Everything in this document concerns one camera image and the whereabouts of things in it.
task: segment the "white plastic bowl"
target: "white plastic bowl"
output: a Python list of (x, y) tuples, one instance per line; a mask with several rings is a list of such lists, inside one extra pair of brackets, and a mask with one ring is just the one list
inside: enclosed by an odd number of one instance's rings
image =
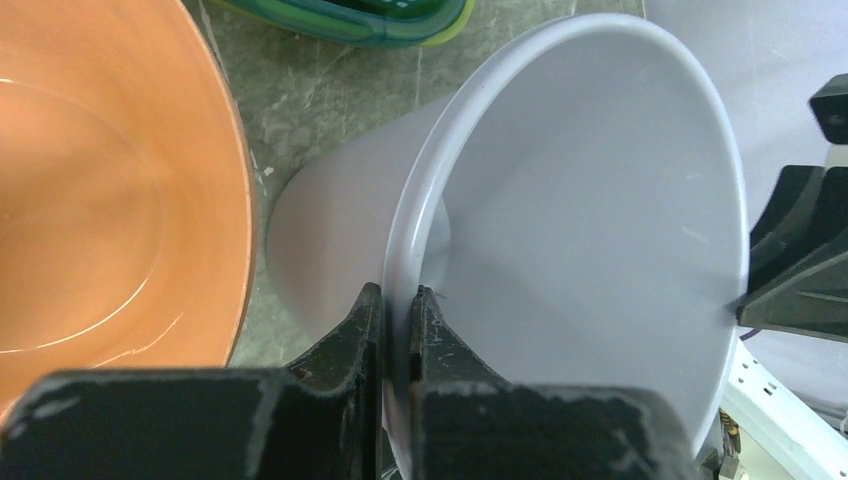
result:
[(694, 453), (744, 290), (742, 192), (718, 94), (676, 39), (624, 15), (556, 20), (452, 97), (304, 168), (273, 213), (269, 271), (316, 337), (382, 285), (402, 471), (419, 283), (507, 379), (657, 391)]

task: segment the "black plastic part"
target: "black plastic part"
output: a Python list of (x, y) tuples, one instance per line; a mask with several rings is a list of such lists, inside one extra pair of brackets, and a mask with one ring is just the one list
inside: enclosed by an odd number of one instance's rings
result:
[(412, 302), (412, 355), (418, 358), (420, 376), (414, 380), (462, 380), (507, 384), (445, 323), (433, 290), (420, 287)]
[(635, 389), (511, 385), (445, 324), (435, 293), (413, 303), (415, 480), (688, 479), (671, 407)]
[(827, 141), (848, 145), (848, 73), (833, 77), (816, 92), (810, 108)]
[(774, 275), (764, 267), (807, 233), (824, 171), (823, 167), (800, 165), (781, 170), (774, 192), (751, 230), (749, 291), (771, 281)]
[(291, 368), (85, 370), (39, 381), (2, 479), (367, 479), (380, 456), (379, 287)]
[(751, 273), (740, 325), (848, 342), (846, 192), (848, 168), (827, 170), (803, 235)]

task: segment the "plastic food container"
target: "plastic food container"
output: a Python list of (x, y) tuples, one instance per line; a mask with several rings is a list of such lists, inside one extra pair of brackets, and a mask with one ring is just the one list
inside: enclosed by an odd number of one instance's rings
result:
[(216, 0), (306, 35), (364, 47), (400, 48), (450, 40), (474, 0)]

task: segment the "marble countertop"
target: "marble countertop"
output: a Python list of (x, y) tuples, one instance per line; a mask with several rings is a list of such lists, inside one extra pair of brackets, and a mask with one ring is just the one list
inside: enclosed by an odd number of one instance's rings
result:
[(366, 50), (286, 31), (207, 0), (183, 1), (223, 67), (254, 166), (260, 248), (231, 361), (238, 366), (283, 365), (317, 340), (277, 299), (265, 268), (265, 226), (298, 169), (455, 91), (486, 58), (531, 27), (591, 12), (643, 12), (642, 0), (478, 0), (467, 27), (444, 45)]

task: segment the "white power strip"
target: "white power strip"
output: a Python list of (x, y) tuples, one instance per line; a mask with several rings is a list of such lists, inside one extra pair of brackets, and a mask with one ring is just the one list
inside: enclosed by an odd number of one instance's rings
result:
[(736, 344), (722, 408), (797, 480), (848, 479), (848, 441)]

